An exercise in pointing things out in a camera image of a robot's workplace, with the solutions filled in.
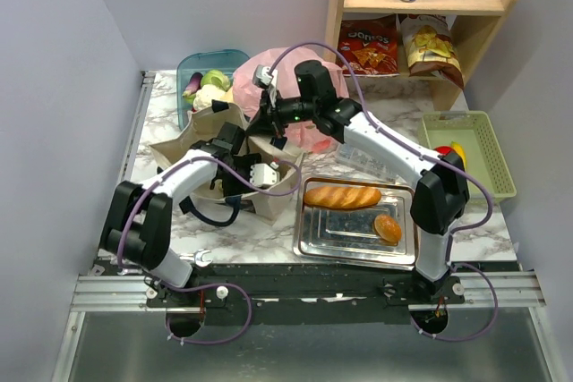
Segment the pink plastic grocery bag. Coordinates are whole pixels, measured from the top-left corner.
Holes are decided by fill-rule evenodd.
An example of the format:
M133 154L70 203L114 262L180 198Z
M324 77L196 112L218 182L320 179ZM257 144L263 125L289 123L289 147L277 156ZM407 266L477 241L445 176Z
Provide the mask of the pink plastic grocery bag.
M243 112L253 118L259 109L261 89L253 82L255 69L259 66L272 66L278 56L286 50L278 47L261 52L238 67L233 75L233 98L234 103L241 107ZM348 89L343 77L342 69L334 63L322 60L312 49L298 47L290 52L278 64L278 91L282 98L295 98L300 96L300 91L295 78L295 67L307 60L317 60L329 70L329 75L337 95L348 98ZM331 137L321 134L311 122L290 124L286 128L287 140L301 149L313 152L329 152L335 145Z

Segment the white cauliflower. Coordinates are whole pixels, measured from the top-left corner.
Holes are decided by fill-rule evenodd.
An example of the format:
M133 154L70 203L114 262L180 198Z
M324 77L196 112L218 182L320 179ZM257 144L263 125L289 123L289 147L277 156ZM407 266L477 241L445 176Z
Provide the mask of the white cauliflower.
M223 89L213 84L206 84L194 94L192 108L195 111L201 111L211 107L214 100L222 100L225 95L226 92Z

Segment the beige canvas tote bag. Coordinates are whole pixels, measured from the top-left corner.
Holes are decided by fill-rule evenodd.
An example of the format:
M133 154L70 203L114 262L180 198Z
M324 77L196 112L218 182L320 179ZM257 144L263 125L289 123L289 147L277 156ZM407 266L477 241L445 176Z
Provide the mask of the beige canvas tote bag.
M158 167L165 170L179 161L191 146L201 140L217 137L221 127L231 123L246 129L247 120L241 108L233 103L221 102L217 107L202 109L193 114L187 126L172 140L150 145L150 151ZM302 165L304 151L290 140L281 140L270 136L249 136L238 154L261 155L261 161L271 163L275 159L286 160L297 166ZM290 196L272 197L258 192L247 192L242 196L242 209L260 216L272 224L285 211Z

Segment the purple eggplant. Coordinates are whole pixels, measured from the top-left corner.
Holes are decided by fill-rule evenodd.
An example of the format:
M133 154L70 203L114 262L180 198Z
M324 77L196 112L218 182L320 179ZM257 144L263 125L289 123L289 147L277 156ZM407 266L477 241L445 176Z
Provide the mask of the purple eggplant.
M201 80L203 75L200 72L195 72L190 80L188 81L187 85L185 86L182 97L183 98L190 98L191 96L195 95L196 92L201 88Z

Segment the red chips bag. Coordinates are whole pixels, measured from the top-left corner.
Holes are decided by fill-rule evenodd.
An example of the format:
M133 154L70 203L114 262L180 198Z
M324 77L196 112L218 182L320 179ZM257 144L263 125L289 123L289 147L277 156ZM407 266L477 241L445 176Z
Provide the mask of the red chips bag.
M338 52L352 66L356 75L399 75L396 15L343 20Z

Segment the white cassava chips bag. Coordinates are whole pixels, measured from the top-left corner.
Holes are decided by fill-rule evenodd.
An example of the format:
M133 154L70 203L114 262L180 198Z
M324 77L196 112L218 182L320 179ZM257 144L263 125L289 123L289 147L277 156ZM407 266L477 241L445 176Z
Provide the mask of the white cassava chips bag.
M398 22L410 75L431 74L463 89L465 81L462 68L446 17L438 14L400 14Z

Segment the red apple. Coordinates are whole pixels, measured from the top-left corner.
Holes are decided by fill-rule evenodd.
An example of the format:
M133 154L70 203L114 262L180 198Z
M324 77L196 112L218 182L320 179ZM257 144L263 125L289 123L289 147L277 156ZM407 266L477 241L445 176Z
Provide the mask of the red apple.
M439 146L439 147L435 148L434 150L436 152L438 152L439 154L446 156L453 151L453 148L450 146Z

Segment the yellow banana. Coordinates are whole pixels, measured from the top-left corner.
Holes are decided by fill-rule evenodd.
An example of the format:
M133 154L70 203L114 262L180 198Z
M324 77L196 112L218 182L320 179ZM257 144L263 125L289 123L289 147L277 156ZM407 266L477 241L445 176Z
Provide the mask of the yellow banana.
M464 169L466 169L467 168L466 152L464 151L463 147L455 141L452 141L450 143L450 147L460 156L463 162Z

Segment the white eggplant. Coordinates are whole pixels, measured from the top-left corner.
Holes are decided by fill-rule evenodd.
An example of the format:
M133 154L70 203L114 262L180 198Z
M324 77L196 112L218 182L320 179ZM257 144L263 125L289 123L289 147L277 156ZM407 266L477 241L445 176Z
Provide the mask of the white eggplant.
M228 91L226 91L218 100L222 103L227 103L227 104L233 103L234 102L233 89L229 89Z

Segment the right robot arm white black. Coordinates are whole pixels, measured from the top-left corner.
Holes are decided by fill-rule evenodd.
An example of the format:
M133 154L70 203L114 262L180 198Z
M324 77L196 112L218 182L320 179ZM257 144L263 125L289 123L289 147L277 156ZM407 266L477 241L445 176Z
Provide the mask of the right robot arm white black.
M449 272L449 235L469 201L460 156L442 156L417 145L358 102L339 96L329 70L319 61L299 63L295 81L299 97L282 98L277 72L256 67L252 82L262 93L248 134L281 137L289 124L310 121L323 135L360 149L404 179L414 192L410 215L421 230L412 292L418 301L435 301L444 293L442 280Z

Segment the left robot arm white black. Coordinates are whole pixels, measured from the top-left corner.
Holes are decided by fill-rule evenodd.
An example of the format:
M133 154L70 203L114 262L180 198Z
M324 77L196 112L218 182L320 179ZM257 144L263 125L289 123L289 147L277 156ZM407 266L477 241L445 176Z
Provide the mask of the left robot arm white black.
M175 164L144 183L123 181L114 191L99 240L99 248L147 270L168 284L167 294L180 306L192 304L199 292L190 278L192 264L181 259L171 248L171 224L174 206L219 227L234 223L241 209L242 195L249 191L251 167L261 155L241 156L245 131L224 123L210 140L199 140L189 147ZM232 208L227 221L215 221L201 214L191 194L208 184L223 186L224 201Z

